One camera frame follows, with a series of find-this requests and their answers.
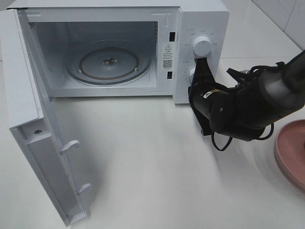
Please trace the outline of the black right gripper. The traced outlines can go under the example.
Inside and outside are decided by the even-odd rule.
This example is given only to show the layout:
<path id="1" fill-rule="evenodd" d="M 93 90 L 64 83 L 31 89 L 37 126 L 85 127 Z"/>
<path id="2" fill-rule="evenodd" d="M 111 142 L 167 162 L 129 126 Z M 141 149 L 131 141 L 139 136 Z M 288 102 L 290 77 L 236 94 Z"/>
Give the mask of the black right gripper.
<path id="1" fill-rule="evenodd" d="M 229 89 L 215 82 L 206 57 L 195 58 L 189 103 L 197 119 L 228 119 Z"/>

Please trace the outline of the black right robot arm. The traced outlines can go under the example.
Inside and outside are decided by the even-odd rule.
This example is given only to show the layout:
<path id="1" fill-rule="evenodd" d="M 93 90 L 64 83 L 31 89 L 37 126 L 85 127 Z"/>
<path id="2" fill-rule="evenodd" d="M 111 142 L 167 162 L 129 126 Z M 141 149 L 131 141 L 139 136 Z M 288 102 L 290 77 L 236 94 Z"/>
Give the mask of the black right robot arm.
<path id="1" fill-rule="evenodd" d="M 305 105 L 305 53 L 288 63 L 257 65 L 243 73 L 227 73 L 237 81 L 217 83 L 207 58 L 198 58 L 189 103 L 204 136 L 219 133 L 244 141 L 258 140 L 265 128 Z"/>

